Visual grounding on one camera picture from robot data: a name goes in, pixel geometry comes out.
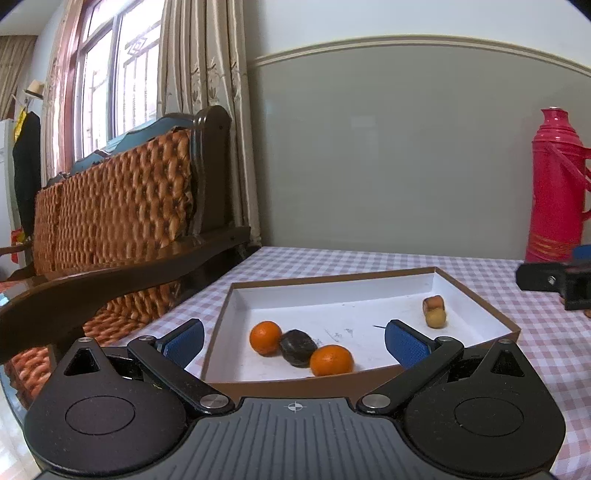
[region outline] cardboard tray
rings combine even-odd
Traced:
[[[427,326],[423,299],[444,298],[447,324]],[[437,267],[293,278],[232,284],[213,331],[202,378],[230,396],[323,398],[351,402],[402,371],[386,350],[384,329],[391,319],[408,323],[429,338],[447,335],[464,346],[517,341],[521,329],[483,298]],[[318,346],[342,345],[353,354],[350,374],[314,377],[292,367],[281,354],[261,356],[250,347],[252,327],[272,320],[283,332],[300,329]]]

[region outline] white wall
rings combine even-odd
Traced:
[[[51,16],[51,18],[47,22],[47,25],[37,38],[37,42],[35,43],[35,50],[33,51],[33,58],[31,60],[31,66],[29,67],[27,74],[23,76],[23,83],[18,92],[18,97],[20,101],[22,101],[24,98],[22,90],[25,89],[31,83],[32,80],[39,80],[43,83],[45,83],[46,81],[47,69],[49,68],[49,59],[51,56],[51,51],[53,49],[53,41],[55,40],[57,27],[60,23],[61,16],[64,12],[65,1],[66,0],[64,0],[57,7],[57,10]],[[41,108],[41,101],[38,99],[34,99],[30,104],[29,110],[41,116]],[[19,112],[20,108],[17,108],[16,115],[18,115]]]
[[[437,34],[536,48],[591,66],[591,22],[567,0],[248,0],[249,60],[353,37]]]

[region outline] hanging clothes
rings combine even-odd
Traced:
[[[35,195],[41,190],[41,121],[33,112],[29,112],[22,123],[12,158],[18,213],[25,235],[31,236],[35,224]]]
[[[14,141],[18,140],[19,135],[21,134],[22,125],[25,122],[25,118],[27,118],[27,110],[25,108],[21,108],[21,113],[19,113],[17,121],[14,124]]]

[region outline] tangerine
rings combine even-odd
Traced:
[[[348,374],[353,371],[353,355],[340,345],[325,345],[310,357],[310,369],[315,377]]]
[[[261,322],[255,325],[249,336],[252,349],[260,355],[268,355],[279,349],[281,328],[275,322]]]

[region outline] checkered tablecloth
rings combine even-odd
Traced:
[[[565,312],[557,294],[520,291],[514,280],[518,265],[515,260],[263,247],[220,280],[152,322],[141,334],[160,337],[190,318],[201,319],[206,332],[205,346],[187,367],[199,376],[213,327],[234,282],[437,266],[521,327],[518,344],[566,420],[566,438],[553,472],[561,480],[589,480],[591,320],[581,312]],[[138,335],[134,332],[121,345]]]

